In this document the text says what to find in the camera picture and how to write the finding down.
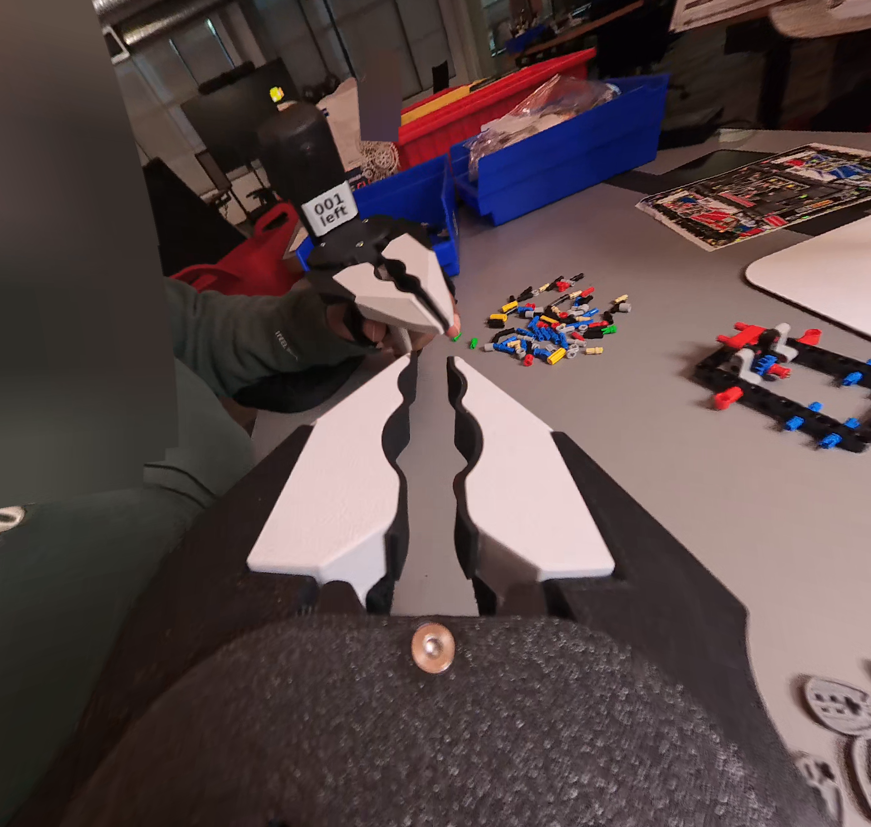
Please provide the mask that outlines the red plastic container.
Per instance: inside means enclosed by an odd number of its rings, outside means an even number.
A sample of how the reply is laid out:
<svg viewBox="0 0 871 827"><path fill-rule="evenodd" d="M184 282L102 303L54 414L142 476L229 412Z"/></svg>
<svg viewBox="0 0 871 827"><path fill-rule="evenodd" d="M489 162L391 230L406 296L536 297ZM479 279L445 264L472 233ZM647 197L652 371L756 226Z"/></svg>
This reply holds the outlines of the red plastic container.
<svg viewBox="0 0 871 827"><path fill-rule="evenodd" d="M198 292L224 295L282 296L303 276L296 259L285 260L293 237L302 230L286 202L274 205L254 225L253 236L220 260L194 264L171 276Z"/></svg>

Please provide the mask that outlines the pile of small lego pieces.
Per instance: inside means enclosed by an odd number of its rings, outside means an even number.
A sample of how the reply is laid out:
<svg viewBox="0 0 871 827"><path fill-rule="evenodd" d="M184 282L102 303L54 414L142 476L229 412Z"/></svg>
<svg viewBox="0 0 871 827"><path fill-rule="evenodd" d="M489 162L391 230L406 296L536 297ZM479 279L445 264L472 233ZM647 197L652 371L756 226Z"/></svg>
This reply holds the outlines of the pile of small lego pieces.
<svg viewBox="0 0 871 827"><path fill-rule="evenodd" d="M631 313L632 304L627 294L602 303L596 296L584 273L527 287L488 316L492 335L487 341L479 338L475 350L504 354L523 367L600 357L604 341L617 333L617 321Z"/></svg>

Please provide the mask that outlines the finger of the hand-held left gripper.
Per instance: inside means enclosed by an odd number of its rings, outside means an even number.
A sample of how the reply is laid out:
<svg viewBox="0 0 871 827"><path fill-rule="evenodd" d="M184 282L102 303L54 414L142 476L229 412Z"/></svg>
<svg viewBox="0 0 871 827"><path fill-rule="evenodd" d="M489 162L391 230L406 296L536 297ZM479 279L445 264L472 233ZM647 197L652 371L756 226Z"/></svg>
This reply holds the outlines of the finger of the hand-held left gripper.
<svg viewBox="0 0 871 827"><path fill-rule="evenodd" d="M362 316L408 332L439 335L451 327L451 299L441 307L428 306L421 296L402 291L391 279L382 279L371 264L346 267L334 282L354 301Z"/></svg>
<svg viewBox="0 0 871 827"><path fill-rule="evenodd" d="M447 313L445 302L451 299L451 327L454 326L455 301L435 252L412 235L403 234L389 241L381 254L381 265L388 279L407 292L422 297L428 306L441 307Z"/></svg>

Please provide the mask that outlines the person's left hand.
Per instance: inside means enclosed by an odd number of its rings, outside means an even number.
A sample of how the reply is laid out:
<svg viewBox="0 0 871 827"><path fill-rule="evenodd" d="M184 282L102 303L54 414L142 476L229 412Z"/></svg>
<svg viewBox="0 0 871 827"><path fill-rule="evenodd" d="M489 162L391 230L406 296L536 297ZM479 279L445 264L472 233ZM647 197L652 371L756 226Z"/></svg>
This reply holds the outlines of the person's left hand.
<svg viewBox="0 0 871 827"><path fill-rule="evenodd" d="M421 332L405 332L405 343L400 340L401 334L391 330L385 323L372 319L363 321L362 330L364 336L383 352L391 352L397 356L420 352L427 345L437 339L438 335L424 334Z"/></svg>

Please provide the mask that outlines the lego instruction booklet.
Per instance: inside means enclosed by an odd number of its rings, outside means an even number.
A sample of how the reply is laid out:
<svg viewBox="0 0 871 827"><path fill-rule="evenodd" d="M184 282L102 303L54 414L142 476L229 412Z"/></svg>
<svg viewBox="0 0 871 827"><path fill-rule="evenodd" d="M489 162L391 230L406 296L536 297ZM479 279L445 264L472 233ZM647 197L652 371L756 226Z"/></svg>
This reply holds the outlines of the lego instruction booklet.
<svg viewBox="0 0 871 827"><path fill-rule="evenodd" d="M869 199L868 150L810 143L647 196L636 208L713 252Z"/></svg>

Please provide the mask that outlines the clear bag of lego parts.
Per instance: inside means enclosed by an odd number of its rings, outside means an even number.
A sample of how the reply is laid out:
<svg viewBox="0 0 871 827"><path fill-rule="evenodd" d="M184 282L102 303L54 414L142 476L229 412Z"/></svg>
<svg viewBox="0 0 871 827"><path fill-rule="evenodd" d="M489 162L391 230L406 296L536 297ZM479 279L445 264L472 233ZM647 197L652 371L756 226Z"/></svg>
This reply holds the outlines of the clear bag of lego parts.
<svg viewBox="0 0 871 827"><path fill-rule="evenodd" d="M526 96L509 113L482 126L463 142L472 164L484 156L615 100L622 90L614 82L557 74Z"/></svg>

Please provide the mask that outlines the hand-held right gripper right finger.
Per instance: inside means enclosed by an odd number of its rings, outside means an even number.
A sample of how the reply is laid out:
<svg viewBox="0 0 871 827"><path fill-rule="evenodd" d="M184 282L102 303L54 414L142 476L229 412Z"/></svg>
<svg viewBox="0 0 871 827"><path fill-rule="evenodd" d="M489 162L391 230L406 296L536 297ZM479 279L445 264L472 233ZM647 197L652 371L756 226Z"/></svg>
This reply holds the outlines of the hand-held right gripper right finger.
<svg viewBox="0 0 871 827"><path fill-rule="evenodd" d="M480 615L546 582L603 580L616 561L558 445L563 435L460 357L454 411L455 553Z"/></svg>

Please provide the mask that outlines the large blue plastic bin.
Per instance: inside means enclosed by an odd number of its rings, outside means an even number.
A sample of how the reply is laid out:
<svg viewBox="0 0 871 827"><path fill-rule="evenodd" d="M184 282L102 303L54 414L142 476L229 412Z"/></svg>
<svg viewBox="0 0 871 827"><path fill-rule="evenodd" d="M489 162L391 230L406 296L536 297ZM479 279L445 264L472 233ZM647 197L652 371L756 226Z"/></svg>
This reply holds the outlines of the large blue plastic bin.
<svg viewBox="0 0 871 827"><path fill-rule="evenodd" d="M670 76L616 80L620 95L483 158L470 179L470 148L450 149L462 202L499 226L653 161Z"/></svg>

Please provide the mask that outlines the white rounded board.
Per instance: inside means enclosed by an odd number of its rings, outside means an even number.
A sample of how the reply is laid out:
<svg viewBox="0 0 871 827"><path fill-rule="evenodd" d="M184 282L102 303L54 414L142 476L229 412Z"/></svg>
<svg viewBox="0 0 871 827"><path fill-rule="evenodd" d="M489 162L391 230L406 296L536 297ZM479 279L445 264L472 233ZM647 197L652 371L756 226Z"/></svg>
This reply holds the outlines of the white rounded board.
<svg viewBox="0 0 871 827"><path fill-rule="evenodd" d="M744 275L757 289L870 337L869 216L759 258Z"/></svg>

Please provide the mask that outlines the black monitor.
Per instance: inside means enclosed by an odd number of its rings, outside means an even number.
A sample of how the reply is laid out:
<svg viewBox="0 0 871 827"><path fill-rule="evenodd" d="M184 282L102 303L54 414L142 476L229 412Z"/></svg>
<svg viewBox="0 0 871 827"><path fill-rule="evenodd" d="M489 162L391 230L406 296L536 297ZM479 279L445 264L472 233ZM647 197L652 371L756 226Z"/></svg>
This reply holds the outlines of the black monitor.
<svg viewBox="0 0 871 827"><path fill-rule="evenodd" d="M231 173L259 158L258 130L299 99L283 59L245 62L199 86L181 111L220 170Z"/></svg>

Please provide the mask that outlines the person's green sweatshirt torso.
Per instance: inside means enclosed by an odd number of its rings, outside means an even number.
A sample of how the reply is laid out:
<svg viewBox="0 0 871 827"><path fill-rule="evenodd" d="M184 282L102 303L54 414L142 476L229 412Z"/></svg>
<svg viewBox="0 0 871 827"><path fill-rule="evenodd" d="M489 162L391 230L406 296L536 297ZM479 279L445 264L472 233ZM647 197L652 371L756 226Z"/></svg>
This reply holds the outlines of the person's green sweatshirt torso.
<svg viewBox="0 0 871 827"><path fill-rule="evenodd" d="M179 443L141 486L31 506L2 535L2 819L73 733L159 563L254 465L245 430L175 361Z"/></svg>

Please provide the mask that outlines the red plastic bin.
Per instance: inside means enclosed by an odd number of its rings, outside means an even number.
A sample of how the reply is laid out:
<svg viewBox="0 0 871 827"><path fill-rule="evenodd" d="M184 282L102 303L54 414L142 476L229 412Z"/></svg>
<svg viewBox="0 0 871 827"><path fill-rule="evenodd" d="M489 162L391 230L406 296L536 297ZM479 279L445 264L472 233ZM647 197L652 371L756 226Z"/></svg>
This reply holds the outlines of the red plastic bin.
<svg viewBox="0 0 871 827"><path fill-rule="evenodd" d="M585 79L595 55L594 48L583 49L493 81L449 88L405 108L396 143L400 169L447 154L452 146L477 135L482 126L508 114L556 74Z"/></svg>

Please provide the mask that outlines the small blue plastic bin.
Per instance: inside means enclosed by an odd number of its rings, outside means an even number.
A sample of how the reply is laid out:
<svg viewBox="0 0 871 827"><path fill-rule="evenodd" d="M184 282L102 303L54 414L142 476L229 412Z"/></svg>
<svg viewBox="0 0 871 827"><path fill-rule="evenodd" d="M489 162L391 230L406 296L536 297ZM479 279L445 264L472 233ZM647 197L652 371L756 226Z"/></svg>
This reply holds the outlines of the small blue plastic bin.
<svg viewBox="0 0 871 827"><path fill-rule="evenodd" d="M334 272L372 259L391 237L396 221L430 245L444 273L459 273L453 187L445 157L439 157L353 190L330 138L314 153L299 152L299 168L282 170L279 193L299 212L308 238L296 251L303 274Z"/></svg>

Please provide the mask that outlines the group of grey oval pieces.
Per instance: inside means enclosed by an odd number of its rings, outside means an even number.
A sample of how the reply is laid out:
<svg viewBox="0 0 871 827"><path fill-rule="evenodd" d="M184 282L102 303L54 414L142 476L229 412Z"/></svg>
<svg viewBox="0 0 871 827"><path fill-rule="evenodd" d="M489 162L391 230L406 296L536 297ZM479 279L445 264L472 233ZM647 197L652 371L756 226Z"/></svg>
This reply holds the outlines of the group of grey oval pieces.
<svg viewBox="0 0 871 827"><path fill-rule="evenodd" d="M863 818L870 811L870 694L850 683L808 676L800 686L801 698L813 721L843 742L842 772L847 790ZM834 825L843 825L845 793L839 773L828 761L806 753L793 755L800 776L821 800Z"/></svg>

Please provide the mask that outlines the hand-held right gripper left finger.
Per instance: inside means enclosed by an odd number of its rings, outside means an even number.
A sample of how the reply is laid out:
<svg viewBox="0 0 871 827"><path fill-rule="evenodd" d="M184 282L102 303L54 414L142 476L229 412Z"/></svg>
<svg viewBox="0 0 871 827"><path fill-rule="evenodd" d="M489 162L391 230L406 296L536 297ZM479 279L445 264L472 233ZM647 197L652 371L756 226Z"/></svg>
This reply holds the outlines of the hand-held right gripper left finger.
<svg viewBox="0 0 871 827"><path fill-rule="evenodd" d="M417 357L404 355L311 426L246 565L255 573L343 582L374 615L389 615L408 554L407 480Z"/></svg>

